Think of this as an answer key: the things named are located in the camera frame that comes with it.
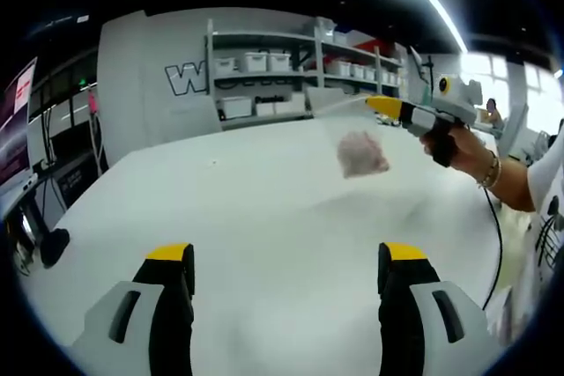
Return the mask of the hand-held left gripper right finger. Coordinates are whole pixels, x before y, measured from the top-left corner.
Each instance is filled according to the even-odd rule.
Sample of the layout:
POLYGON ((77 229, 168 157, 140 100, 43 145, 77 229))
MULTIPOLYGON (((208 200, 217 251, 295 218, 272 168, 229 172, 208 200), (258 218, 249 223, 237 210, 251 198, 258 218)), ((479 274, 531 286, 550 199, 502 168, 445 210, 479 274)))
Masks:
POLYGON ((378 250, 381 375, 482 375, 502 353, 486 313, 418 248, 378 250))

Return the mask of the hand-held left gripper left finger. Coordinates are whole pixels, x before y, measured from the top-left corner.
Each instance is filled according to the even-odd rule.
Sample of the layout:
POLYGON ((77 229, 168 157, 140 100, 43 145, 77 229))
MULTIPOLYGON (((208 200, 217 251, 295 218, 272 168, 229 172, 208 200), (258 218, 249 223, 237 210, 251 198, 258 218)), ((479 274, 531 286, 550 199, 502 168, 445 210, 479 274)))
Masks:
POLYGON ((191 375, 194 294, 193 245, 155 249, 86 312, 71 356, 88 375, 191 375))

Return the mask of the person's right hand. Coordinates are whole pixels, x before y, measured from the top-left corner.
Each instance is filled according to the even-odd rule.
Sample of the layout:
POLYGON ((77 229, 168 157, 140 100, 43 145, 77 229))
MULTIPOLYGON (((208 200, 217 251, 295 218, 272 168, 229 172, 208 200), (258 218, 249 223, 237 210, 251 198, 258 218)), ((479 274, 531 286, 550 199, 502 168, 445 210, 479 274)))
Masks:
POLYGON ((499 159, 466 127, 452 127, 449 137, 456 151, 448 167, 470 175, 479 185, 490 186, 499 173, 499 159))

